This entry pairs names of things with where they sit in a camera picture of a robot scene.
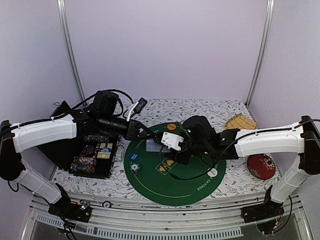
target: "blue poker chip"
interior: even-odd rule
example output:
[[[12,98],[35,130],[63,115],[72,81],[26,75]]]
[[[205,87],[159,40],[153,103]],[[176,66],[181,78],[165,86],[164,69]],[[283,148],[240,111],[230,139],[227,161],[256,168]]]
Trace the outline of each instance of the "blue poker chip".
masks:
[[[138,154],[136,154],[136,153],[131,153],[131,155],[130,155],[130,160],[131,160],[132,162],[138,161],[139,158],[140,158],[140,156],[139,156]]]

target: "round red object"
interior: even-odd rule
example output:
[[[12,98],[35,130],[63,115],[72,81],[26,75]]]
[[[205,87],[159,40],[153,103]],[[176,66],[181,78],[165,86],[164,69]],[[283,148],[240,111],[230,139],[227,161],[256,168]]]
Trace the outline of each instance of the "round red object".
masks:
[[[265,154],[249,156],[246,165],[250,173],[258,179],[270,179],[276,173],[275,162]]]

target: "poker chip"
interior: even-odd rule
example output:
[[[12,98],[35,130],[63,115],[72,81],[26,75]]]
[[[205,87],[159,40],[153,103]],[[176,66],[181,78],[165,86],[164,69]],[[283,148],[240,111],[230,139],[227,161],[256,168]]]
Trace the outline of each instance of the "poker chip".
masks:
[[[130,155],[129,158],[130,158],[130,161],[131,161],[131,162],[136,162],[136,161],[139,160],[140,155],[138,155],[138,154],[136,154],[136,153],[131,153],[131,155]]]
[[[166,128],[170,131],[174,131],[176,130],[177,126],[174,123],[170,123]]]
[[[138,163],[133,163],[130,165],[130,170],[133,175],[138,175],[140,173],[140,165]]]
[[[208,171],[207,174],[208,174],[209,177],[214,178],[215,176],[218,175],[218,170],[215,169],[215,168],[212,168],[210,171]]]

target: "black tray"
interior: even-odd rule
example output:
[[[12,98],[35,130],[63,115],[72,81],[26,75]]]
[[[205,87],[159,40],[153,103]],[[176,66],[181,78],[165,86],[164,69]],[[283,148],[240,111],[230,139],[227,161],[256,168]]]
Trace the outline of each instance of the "black tray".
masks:
[[[69,105],[66,103],[66,101],[63,101],[62,104],[54,111],[51,117],[63,114],[69,109],[71,109]],[[105,161],[106,163],[101,163],[97,159],[97,166],[95,167],[95,172],[92,174],[70,171],[70,166],[74,162],[74,157],[79,156],[79,154],[84,149],[85,145],[93,145],[92,143],[84,142],[82,137],[49,142],[43,145],[39,145],[37,146],[37,148],[55,165],[57,165],[58,168],[63,169],[65,171],[69,171],[71,174],[75,176],[105,179],[110,178],[110,169],[113,166],[113,159],[116,154],[117,145],[119,141],[118,137],[110,137],[109,139],[109,142],[113,143],[110,159],[108,159],[107,161],[103,159],[103,161]]]

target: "lavender backdrop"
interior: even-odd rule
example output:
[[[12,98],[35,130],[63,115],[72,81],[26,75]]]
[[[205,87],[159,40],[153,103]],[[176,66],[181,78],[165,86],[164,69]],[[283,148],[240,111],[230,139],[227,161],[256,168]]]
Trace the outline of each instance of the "lavender backdrop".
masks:
[[[3,0],[0,16],[0,121],[48,117],[53,102],[78,102],[56,1]],[[23,157],[50,176],[54,165],[38,150],[27,150]],[[23,187],[14,193],[2,179],[0,192],[0,239],[20,239],[32,194]]]
[[[260,128],[320,118],[320,2],[275,1],[271,32],[251,112]],[[277,154],[283,173],[292,154]],[[320,176],[299,189],[314,239],[320,239]]]
[[[134,98],[246,99],[265,0],[66,1],[84,91]]]

